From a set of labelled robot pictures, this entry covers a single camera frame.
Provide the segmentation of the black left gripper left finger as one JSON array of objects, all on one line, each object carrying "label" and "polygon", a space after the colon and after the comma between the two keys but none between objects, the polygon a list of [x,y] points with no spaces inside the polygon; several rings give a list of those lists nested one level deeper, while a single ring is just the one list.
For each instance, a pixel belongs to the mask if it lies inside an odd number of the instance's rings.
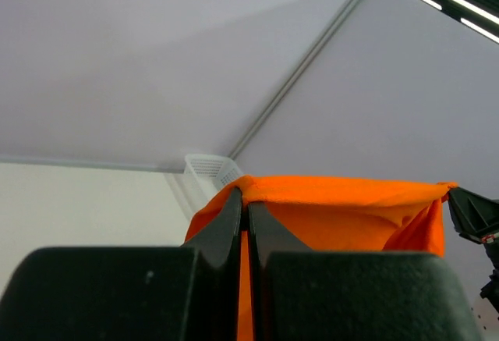
[{"label": "black left gripper left finger", "polygon": [[242,194],[180,247],[46,247],[1,298],[4,340],[234,340]]}]

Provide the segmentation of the orange t shirt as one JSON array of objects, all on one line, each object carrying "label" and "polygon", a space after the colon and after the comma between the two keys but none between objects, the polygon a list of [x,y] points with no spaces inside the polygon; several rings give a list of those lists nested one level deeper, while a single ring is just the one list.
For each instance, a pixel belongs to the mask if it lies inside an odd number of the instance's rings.
[{"label": "orange t shirt", "polygon": [[194,216],[186,242],[223,208],[232,190],[242,194],[237,337],[253,334],[249,216],[262,203],[293,235],[316,251],[417,252],[443,259],[443,205],[449,183],[323,176],[243,176],[220,190]]}]

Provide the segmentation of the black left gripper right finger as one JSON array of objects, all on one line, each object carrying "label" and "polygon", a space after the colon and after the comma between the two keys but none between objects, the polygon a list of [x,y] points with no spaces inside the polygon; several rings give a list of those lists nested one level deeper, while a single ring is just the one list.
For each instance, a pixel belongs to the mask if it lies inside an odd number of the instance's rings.
[{"label": "black left gripper right finger", "polygon": [[309,248],[251,204],[249,259],[257,340],[479,340],[458,278],[417,252]]}]

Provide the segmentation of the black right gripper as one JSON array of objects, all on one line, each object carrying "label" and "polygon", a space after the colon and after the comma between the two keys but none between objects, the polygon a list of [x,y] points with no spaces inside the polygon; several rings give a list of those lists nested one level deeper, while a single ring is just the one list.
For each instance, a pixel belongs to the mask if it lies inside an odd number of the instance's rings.
[{"label": "black right gripper", "polygon": [[481,244],[498,233],[498,200],[457,187],[448,192],[448,207],[461,238]]}]

